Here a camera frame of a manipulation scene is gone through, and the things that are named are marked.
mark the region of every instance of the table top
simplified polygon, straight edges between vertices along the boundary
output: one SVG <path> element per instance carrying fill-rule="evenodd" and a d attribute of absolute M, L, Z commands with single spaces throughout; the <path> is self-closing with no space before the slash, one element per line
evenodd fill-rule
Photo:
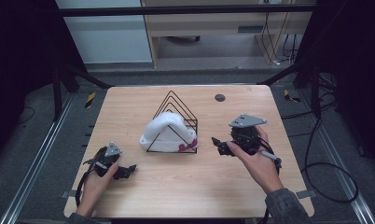
<path fill-rule="evenodd" d="M 139 144 L 146 125 L 173 91 L 197 118 L 195 153 L 146 152 Z M 215 96 L 223 94 L 218 102 Z M 283 160 L 280 177 L 293 192 L 305 190 L 294 152 L 268 86 L 135 86 L 108 90 L 82 161 L 114 142 L 123 152 L 120 166 L 137 164 L 128 179 L 111 181 L 98 202 L 95 217 L 211 218 L 263 217 L 266 194 L 236 157 L 220 156 L 211 137 L 231 140 L 229 122 L 242 113 L 265 119 L 262 129 Z M 73 189 L 87 171 L 81 165 Z M 300 200 L 309 216 L 313 205 Z M 64 214 L 76 211 L 69 198 Z"/>

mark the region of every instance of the gray sleeve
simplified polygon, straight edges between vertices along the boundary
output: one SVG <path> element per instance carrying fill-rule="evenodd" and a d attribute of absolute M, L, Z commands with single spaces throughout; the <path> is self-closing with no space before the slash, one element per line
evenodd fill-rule
<path fill-rule="evenodd" d="M 265 202 L 275 224 L 312 223 L 298 197 L 289 189 L 276 190 Z"/>
<path fill-rule="evenodd" d="M 80 216 L 76 213 L 73 213 L 65 222 L 66 224 L 80 224 L 80 223 L 85 223 L 85 224 L 98 224 L 99 222 L 94 221 L 93 219 L 90 219 L 88 217 L 83 217 Z"/>

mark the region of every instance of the human hand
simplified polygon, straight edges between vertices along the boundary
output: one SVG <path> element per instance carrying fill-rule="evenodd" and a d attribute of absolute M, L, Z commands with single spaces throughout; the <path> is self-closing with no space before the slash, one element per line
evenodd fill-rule
<path fill-rule="evenodd" d="M 118 170 L 118 161 L 109 167 L 108 171 L 103 177 L 97 175 L 96 172 L 90 172 L 86 182 L 83 186 L 83 194 L 79 207 L 76 213 L 83 217 L 91 217 L 94 211 L 95 204 L 103 195 L 106 187 L 113 178 L 113 175 Z"/>
<path fill-rule="evenodd" d="M 255 127 L 260 138 L 269 143 L 269 137 L 267 134 L 260 127 Z M 278 176 L 274 161 L 263 156 L 261 153 L 256 153 L 255 155 L 250 156 L 238 145 L 232 142 L 227 142 L 227 144 L 233 154 L 243 162 L 243 165 L 245 165 L 249 174 L 263 188 L 266 194 L 270 194 L 277 189 L 282 189 L 284 187 Z M 263 150 L 266 149 L 264 147 L 259 148 L 259 151 Z"/>

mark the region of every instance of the black metal pole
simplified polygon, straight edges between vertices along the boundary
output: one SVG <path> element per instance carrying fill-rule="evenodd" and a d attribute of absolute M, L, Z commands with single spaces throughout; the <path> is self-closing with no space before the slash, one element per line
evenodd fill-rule
<path fill-rule="evenodd" d="M 253 12 L 304 12 L 320 9 L 316 4 L 280 5 L 222 5 L 183 7 L 105 7 L 66 8 L 42 10 L 40 13 L 57 14 L 62 17 L 166 15 L 166 14 L 209 14 L 209 13 L 253 13 Z"/>

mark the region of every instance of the wall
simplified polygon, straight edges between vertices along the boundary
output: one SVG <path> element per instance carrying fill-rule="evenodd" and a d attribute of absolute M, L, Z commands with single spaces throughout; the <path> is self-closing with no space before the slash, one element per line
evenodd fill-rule
<path fill-rule="evenodd" d="M 59 8 L 140 7 L 139 0 L 56 0 Z M 85 64 L 152 63 L 143 16 L 64 18 Z"/>

